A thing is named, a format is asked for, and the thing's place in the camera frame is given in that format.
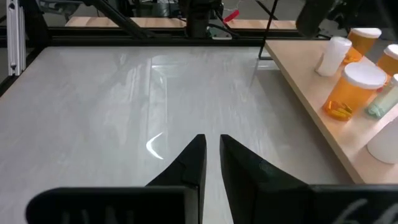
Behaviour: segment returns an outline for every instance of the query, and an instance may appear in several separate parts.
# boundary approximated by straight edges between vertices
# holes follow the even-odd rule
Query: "white tabletop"
[[[220,134],[305,182],[350,182],[275,64],[257,66],[258,50],[46,48],[0,98],[0,223],[24,223],[47,189],[146,185],[198,133],[204,223],[232,223]]]

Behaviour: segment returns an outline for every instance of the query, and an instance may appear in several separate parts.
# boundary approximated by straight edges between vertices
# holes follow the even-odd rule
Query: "wooden shelf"
[[[314,72],[327,41],[269,40],[266,49],[304,107],[356,183],[398,184],[398,166],[375,159],[366,144],[398,116],[398,105],[380,121],[358,112],[350,121],[336,121],[321,109],[340,77],[321,77]]]
[[[185,27],[185,22],[169,18],[132,17],[134,22],[145,28],[178,28]],[[234,29],[265,29],[267,20],[234,19],[228,25]],[[107,17],[72,17],[67,27],[117,27]],[[295,21],[272,21],[271,29],[296,29]]]

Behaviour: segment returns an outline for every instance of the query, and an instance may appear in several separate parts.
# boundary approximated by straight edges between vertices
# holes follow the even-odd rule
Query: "white cap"
[[[354,34],[358,34],[361,37],[367,37],[367,38],[379,38],[381,35],[381,30],[378,28],[352,28],[351,31]]]
[[[329,41],[332,43],[341,45],[341,46],[349,47],[349,48],[353,44],[350,40],[348,40],[347,38],[344,38],[344,37],[332,37]]]
[[[387,74],[379,67],[366,62],[353,62],[345,66],[343,76],[347,82],[367,90],[384,86]]]
[[[391,78],[391,83],[394,85],[398,85],[398,74],[395,74],[392,78]]]
[[[398,44],[390,44],[384,49],[384,53],[395,60],[398,60]]]

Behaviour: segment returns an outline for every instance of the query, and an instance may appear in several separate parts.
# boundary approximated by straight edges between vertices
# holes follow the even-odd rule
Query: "pill bottle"
[[[398,44],[390,44],[384,49],[383,55],[377,62],[378,67],[383,69],[389,79],[398,73]]]
[[[347,39],[352,41],[353,46],[348,51],[343,64],[360,61],[380,35],[381,30],[378,28],[352,28]]]
[[[350,40],[344,37],[332,37],[322,54],[315,71],[324,77],[333,76],[341,62],[345,58],[349,48],[352,46]]]
[[[379,67],[366,62],[345,66],[341,77],[323,105],[328,116],[348,121],[364,108],[372,94],[386,82],[386,74]]]
[[[377,119],[382,118],[398,103],[398,74],[394,75],[389,84],[377,95],[365,112]]]
[[[398,163],[398,118],[391,121],[368,143],[369,153],[376,159],[388,163]]]

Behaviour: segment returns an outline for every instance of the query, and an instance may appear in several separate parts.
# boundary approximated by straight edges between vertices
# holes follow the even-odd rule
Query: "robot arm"
[[[324,19],[335,21],[339,28],[390,27],[398,37],[398,9],[396,0],[307,0],[296,26],[306,37],[318,34]]]

